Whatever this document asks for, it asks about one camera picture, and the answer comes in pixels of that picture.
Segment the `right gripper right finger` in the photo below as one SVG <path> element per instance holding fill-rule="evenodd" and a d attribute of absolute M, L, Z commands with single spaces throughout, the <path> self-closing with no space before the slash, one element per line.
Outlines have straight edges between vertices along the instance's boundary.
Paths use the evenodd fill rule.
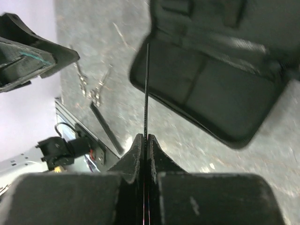
<path fill-rule="evenodd" d="M 282 225 L 267 181 L 253 173 L 188 173 L 161 149 L 147 146 L 149 220 L 152 225 Z"/>

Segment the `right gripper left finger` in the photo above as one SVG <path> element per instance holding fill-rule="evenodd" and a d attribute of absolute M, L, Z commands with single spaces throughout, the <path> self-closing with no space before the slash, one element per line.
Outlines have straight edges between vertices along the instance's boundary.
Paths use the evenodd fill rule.
<path fill-rule="evenodd" d="M 27 173 L 0 204 L 3 225 L 141 225 L 143 135 L 108 171 Z"/>

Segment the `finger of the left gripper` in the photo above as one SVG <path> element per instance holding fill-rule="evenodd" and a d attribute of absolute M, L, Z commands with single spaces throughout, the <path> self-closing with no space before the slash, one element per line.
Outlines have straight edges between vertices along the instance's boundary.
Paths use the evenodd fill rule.
<path fill-rule="evenodd" d="M 16 14 L 0 16 L 0 91 L 31 84 L 36 77 L 52 76 L 79 60 L 75 50 L 34 33 Z"/>

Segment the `black handled comb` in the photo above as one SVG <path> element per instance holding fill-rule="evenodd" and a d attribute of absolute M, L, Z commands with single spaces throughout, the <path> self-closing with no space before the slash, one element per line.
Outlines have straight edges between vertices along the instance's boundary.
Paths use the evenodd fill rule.
<path fill-rule="evenodd" d="M 144 162 L 144 191 L 143 191 L 143 197 L 144 197 L 144 209 L 143 209 L 143 220 L 145 225 L 150 224 L 149 219 L 149 194 L 148 194 L 148 183 L 147 183 L 147 177 L 148 177 L 148 171 L 147 171 L 147 154 L 148 154 L 148 97 L 149 97 L 149 75 L 150 75 L 150 43 L 147 44 L 147 51 L 146 51 L 146 72 L 145 72 L 145 93 L 144 93 L 144 156 L 143 156 L 143 162 Z"/>

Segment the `black zipper tool case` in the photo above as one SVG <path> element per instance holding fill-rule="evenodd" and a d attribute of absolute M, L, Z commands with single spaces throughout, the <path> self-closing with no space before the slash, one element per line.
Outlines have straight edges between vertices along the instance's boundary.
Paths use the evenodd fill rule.
<path fill-rule="evenodd" d="M 129 80 L 227 146 L 246 146 L 300 77 L 297 0 L 152 0 Z"/>

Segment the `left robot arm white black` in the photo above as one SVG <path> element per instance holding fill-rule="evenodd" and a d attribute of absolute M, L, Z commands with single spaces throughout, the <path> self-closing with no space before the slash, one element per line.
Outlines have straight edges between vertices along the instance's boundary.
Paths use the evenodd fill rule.
<path fill-rule="evenodd" d="M 16 14 L 0 16 L 0 91 L 10 92 L 31 84 L 36 77 L 52 76 L 80 59 L 70 48 L 34 33 Z M 90 141 L 79 136 L 66 141 L 61 134 L 49 137 L 18 156 L 0 163 L 0 195 L 24 173 L 49 172 L 71 165 L 89 153 Z"/>

